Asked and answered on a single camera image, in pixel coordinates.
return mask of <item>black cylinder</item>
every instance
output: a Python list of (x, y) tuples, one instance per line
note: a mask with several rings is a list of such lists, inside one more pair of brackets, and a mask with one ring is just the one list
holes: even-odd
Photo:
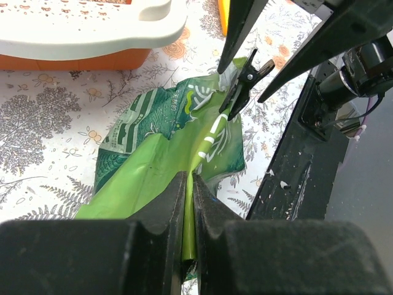
[(318, 86), (318, 93), (332, 111), (340, 109), (343, 104), (357, 97), (346, 78), (346, 69), (335, 71)]

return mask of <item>white debris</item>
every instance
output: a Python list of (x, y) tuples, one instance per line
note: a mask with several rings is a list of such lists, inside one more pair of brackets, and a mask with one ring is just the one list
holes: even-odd
[(282, 189), (285, 189), (289, 185), (285, 181), (280, 181), (280, 186), (281, 186)]
[(270, 169), (268, 172), (266, 172), (266, 174), (269, 174), (270, 176), (274, 176), (272, 169)]

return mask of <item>gray surface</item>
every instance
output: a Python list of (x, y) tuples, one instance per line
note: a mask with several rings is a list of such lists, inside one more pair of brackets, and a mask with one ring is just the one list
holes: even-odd
[[(365, 109), (366, 98), (355, 105)], [(370, 115), (359, 142), (351, 141), (337, 173), (326, 220), (351, 221), (373, 242), (393, 282), (393, 91)]]

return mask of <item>flower pattern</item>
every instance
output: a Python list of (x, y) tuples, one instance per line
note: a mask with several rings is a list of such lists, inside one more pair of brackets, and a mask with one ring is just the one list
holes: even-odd
[[(153, 49), (134, 71), (0, 71), (0, 222), (72, 218), (91, 200), (98, 145), (141, 93), (213, 73), (224, 46), (217, 0), (186, 0), (179, 40)], [(257, 103), (319, 20), (292, 1), (270, 0), (238, 56), (258, 47), (255, 66), (276, 69), (241, 111), (247, 168), (219, 186), (218, 198), (245, 217), (302, 90), (306, 74)], [(184, 295), (197, 294), (190, 281)]]

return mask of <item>black cable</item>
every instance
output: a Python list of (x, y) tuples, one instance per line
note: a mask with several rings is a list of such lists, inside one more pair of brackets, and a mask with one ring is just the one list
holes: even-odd
[(371, 114), (381, 104), (382, 99), (384, 97), (385, 97), (385, 93), (378, 94), (378, 100), (376, 101), (376, 103), (372, 106), (372, 108), (370, 108), (364, 114), (362, 114), (360, 116), (357, 116), (357, 117), (353, 117), (353, 118), (345, 118), (345, 119), (338, 119), (338, 120), (331, 121), (331, 122), (327, 123), (326, 125), (324, 125), (323, 128), (326, 128), (326, 127), (331, 126), (331, 125), (335, 125), (335, 124), (337, 124), (339, 122), (346, 122), (346, 121), (351, 121), (351, 120), (357, 120), (357, 119), (363, 118), (363, 117)]

